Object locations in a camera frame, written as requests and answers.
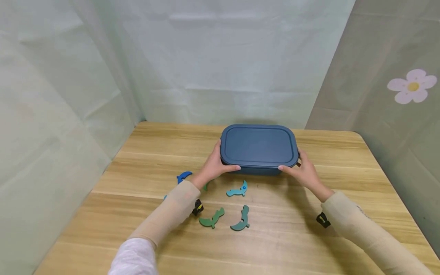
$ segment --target wood grain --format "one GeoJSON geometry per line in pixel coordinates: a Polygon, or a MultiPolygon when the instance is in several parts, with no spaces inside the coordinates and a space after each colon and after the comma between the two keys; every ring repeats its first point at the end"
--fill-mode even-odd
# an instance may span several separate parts
{"type": "MultiPolygon", "coordinates": [[[[175,187],[177,175],[201,167],[223,129],[139,123],[36,274],[106,274],[121,243],[175,187]]],[[[436,255],[358,134],[293,132],[325,184],[440,274],[436,255]]],[[[157,250],[160,274],[382,274],[361,249],[315,221],[319,201],[292,178],[223,175],[201,201],[202,217],[220,207],[225,215],[214,230],[193,216],[175,229],[157,250]],[[227,197],[243,180],[246,196],[227,197]],[[243,204],[250,227],[235,232],[229,226],[240,220],[243,204]]]]}

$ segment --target flower decal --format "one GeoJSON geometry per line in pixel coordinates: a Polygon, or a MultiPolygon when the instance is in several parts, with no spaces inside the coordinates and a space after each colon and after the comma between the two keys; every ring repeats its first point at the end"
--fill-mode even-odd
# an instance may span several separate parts
{"type": "Polygon", "coordinates": [[[399,92],[394,97],[400,104],[408,104],[413,100],[416,103],[422,102],[428,97],[426,89],[432,88],[437,83],[437,77],[426,75],[421,69],[415,69],[407,73],[407,79],[392,79],[387,87],[391,91],[399,92]]]}

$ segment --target blue plastic container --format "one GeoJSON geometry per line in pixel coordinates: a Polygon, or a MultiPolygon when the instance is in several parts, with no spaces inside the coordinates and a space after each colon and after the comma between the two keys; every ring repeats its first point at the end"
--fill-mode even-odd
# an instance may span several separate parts
{"type": "Polygon", "coordinates": [[[221,135],[221,160],[239,165],[240,174],[275,176],[279,165],[294,166],[298,147],[292,131],[280,125],[234,124],[221,135]]]}

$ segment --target beige sleeve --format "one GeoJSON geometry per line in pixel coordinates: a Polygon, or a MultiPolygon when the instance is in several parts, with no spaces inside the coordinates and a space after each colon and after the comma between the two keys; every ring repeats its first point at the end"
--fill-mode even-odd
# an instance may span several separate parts
{"type": "Polygon", "coordinates": [[[166,199],[134,230],[128,239],[143,238],[156,249],[160,241],[188,218],[200,197],[200,190],[184,180],[167,195],[166,199]]]}
{"type": "Polygon", "coordinates": [[[343,193],[335,193],[321,206],[336,232],[362,248],[386,275],[432,275],[400,242],[343,193]]]}

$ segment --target finger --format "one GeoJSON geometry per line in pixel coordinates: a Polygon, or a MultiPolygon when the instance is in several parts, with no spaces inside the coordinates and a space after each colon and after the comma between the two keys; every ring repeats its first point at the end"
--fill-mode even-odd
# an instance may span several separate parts
{"type": "Polygon", "coordinates": [[[217,141],[217,143],[215,144],[214,149],[213,149],[213,153],[214,152],[220,152],[220,144],[221,144],[221,139],[219,139],[217,141]]]}
{"type": "Polygon", "coordinates": [[[298,169],[293,169],[292,167],[285,166],[285,165],[278,166],[278,170],[283,171],[284,173],[287,173],[294,178],[299,176],[299,173],[300,173],[300,171],[298,169]]]}
{"type": "Polygon", "coordinates": [[[241,167],[238,165],[223,165],[223,173],[238,171],[240,169],[241,167]]]}
{"type": "Polygon", "coordinates": [[[300,153],[300,160],[308,161],[307,153],[303,149],[298,148],[298,152],[300,153]]]}

